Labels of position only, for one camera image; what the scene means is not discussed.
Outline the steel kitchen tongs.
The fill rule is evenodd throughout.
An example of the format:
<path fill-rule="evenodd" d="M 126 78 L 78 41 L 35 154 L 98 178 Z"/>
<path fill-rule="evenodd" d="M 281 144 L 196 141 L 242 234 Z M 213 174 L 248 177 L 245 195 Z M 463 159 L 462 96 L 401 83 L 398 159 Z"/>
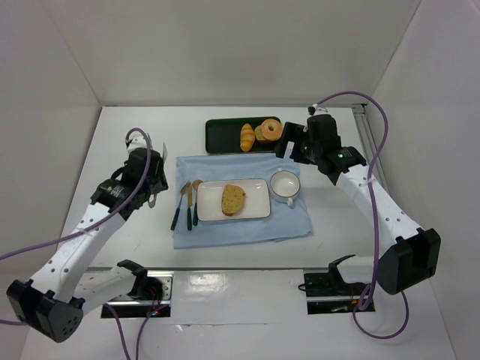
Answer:
<path fill-rule="evenodd" d="M 167 161 L 167 147 L 163 143 L 162 152 L 154 151 L 151 165 L 148 171 L 148 206 L 153 209 L 156 205 L 157 196 L 161 191 L 168 189 L 167 177 L 164 172 L 164 165 Z"/>

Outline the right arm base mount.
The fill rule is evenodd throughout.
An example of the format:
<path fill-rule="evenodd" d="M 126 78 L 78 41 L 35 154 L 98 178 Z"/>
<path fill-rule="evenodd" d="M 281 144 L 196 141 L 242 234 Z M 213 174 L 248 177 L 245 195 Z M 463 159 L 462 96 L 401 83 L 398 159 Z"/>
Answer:
<path fill-rule="evenodd" d="M 338 266 L 353 255 L 342 256 L 328 264 L 323 271 L 306 271 L 304 283 L 298 290 L 306 295 L 307 314 L 352 313 L 366 283 L 347 283 L 338 271 Z"/>

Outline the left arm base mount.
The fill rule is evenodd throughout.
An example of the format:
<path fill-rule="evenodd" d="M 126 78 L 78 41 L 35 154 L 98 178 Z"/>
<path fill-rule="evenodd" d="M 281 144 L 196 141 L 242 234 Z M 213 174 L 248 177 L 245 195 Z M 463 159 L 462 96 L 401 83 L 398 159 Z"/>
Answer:
<path fill-rule="evenodd" d="M 139 295 L 119 295 L 107 304 L 119 319 L 167 318 L 171 315 L 174 273 L 148 270 L 148 280 Z"/>

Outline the brown bread slice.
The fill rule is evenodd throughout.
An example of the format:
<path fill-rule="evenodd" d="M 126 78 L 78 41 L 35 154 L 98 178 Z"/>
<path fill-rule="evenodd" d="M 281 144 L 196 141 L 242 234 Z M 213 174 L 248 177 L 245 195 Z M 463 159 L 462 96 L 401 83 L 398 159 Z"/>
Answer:
<path fill-rule="evenodd" d="M 221 211 L 226 216 L 239 213 L 245 204 L 246 193 L 244 190 L 232 184 L 226 184 L 221 197 Z"/>

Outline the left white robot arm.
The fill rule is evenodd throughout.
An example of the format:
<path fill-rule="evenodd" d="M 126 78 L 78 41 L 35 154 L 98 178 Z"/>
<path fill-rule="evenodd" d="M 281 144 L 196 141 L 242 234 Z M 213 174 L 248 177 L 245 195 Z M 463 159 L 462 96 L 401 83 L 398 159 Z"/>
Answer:
<path fill-rule="evenodd" d="M 16 318 L 56 343 L 66 341 L 83 317 L 118 296 L 159 302 L 164 285 L 142 265 L 124 259 L 85 279 L 102 247 L 150 198 L 168 188 L 164 159 L 135 148 L 124 166 L 103 181 L 78 223 L 79 236 L 66 241 L 29 280 L 15 280 L 6 295 Z"/>

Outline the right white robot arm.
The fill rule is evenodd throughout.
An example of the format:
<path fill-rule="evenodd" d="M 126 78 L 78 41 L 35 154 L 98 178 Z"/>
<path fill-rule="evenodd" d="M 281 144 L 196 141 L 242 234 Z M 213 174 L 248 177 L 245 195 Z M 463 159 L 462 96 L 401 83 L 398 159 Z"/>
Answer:
<path fill-rule="evenodd" d="M 441 238 L 435 229 L 422 229 L 368 172 L 369 165 L 352 146 L 343 146 L 337 123 L 328 114 L 314 115 L 305 125 L 287 122 L 274 153 L 282 158 L 288 143 L 290 159 L 312 164 L 356 204 L 379 228 L 379 261 L 376 279 L 395 295 L 434 276 Z"/>

